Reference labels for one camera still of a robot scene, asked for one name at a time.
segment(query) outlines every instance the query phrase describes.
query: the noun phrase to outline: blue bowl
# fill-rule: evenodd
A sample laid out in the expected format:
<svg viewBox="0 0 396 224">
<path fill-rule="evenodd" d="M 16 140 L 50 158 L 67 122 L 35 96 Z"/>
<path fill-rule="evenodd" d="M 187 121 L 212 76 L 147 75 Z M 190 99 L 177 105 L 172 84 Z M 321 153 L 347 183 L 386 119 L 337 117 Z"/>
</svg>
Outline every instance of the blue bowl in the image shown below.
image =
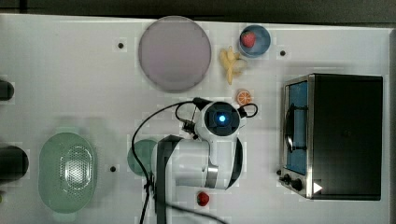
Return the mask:
<svg viewBox="0 0 396 224">
<path fill-rule="evenodd" d="M 256 42 L 253 47 L 247 48 L 241 42 L 241 35 L 244 32 L 251 31 L 256 35 Z M 245 28 L 239 36 L 239 49 L 241 53 L 249 58 L 257 58 L 265 53 L 270 48 L 271 36 L 268 31 L 260 25 L 250 25 Z"/>
</svg>

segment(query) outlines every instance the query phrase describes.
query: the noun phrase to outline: food item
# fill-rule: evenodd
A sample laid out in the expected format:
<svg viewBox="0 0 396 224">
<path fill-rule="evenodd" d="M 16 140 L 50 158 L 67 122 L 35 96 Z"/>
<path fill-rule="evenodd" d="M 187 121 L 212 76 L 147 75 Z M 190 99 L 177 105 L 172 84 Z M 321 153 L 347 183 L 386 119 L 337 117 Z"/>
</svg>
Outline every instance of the food item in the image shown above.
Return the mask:
<svg viewBox="0 0 396 224">
<path fill-rule="evenodd" d="M 227 81 L 230 85 L 233 83 L 233 76 L 241 75 L 242 70 L 248 66 L 248 62 L 239 59 L 239 56 L 239 53 L 233 53 L 232 47 L 220 51 L 219 60 L 221 66 L 226 70 Z"/>
<path fill-rule="evenodd" d="M 206 206 L 209 203 L 209 195 L 201 191 L 197 195 L 197 202 L 200 206 Z"/>
<path fill-rule="evenodd" d="M 249 91 L 247 90 L 239 90 L 236 94 L 236 102 L 239 105 L 247 105 L 251 103 L 252 97 Z"/>
<path fill-rule="evenodd" d="M 251 31 L 244 32 L 241 34 L 241 42 L 245 47 L 252 48 L 256 42 L 256 35 Z"/>
</svg>

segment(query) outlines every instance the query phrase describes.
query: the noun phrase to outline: toaster oven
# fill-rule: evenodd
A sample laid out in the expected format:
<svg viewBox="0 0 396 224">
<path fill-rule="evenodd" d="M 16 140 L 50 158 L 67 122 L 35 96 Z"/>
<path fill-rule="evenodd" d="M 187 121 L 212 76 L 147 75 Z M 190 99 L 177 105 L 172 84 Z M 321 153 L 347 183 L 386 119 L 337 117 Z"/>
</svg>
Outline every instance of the toaster oven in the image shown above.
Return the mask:
<svg viewBox="0 0 396 224">
<path fill-rule="evenodd" d="M 382 77 L 299 77 L 283 103 L 280 183 L 307 199 L 380 200 Z"/>
</svg>

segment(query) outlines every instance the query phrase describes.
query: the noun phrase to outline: oven knob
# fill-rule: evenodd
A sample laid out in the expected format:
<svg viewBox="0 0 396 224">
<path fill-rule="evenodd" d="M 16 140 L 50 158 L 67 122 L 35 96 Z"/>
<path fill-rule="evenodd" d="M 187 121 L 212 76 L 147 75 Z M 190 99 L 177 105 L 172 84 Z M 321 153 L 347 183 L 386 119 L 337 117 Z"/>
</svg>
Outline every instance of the oven knob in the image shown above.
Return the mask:
<svg viewBox="0 0 396 224">
<path fill-rule="evenodd" d="M 296 189 L 297 191 L 300 191 L 303 189 L 303 183 L 301 182 L 301 179 L 297 178 L 295 180 L 291 180 L 291 186 Z"/>
<path fill-rule="evenodd" d="M 284 175 L 283 177 L 279 178 L 280 181 L 283 181 L 283 183 L 285 183 L 286 185 L 288 185 L 291 181 L 291 178 L 289 175 Z"/>
</svg>

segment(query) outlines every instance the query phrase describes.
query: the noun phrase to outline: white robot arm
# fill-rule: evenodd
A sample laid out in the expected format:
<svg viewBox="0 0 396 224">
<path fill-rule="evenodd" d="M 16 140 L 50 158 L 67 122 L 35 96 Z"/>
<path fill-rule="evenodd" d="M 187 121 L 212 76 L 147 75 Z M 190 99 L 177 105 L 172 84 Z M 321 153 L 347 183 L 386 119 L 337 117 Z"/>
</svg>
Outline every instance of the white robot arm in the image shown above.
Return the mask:
<svg viewBox="0 0 396 224">
<path fill-rule="evenodd" d="M 169 135 L 153 150 L 151 158 L 154 179 L 157 223 L 172 223 L 171 210 L 165 205 L 176 203 L 176 186 L 227 189 L 242 170 L 243 149 L 237 138 L 246 124 L 246 112 L 224 102 L 194 98 L 200 109 L 190 126 L 196 140 Z"/>
</svg>

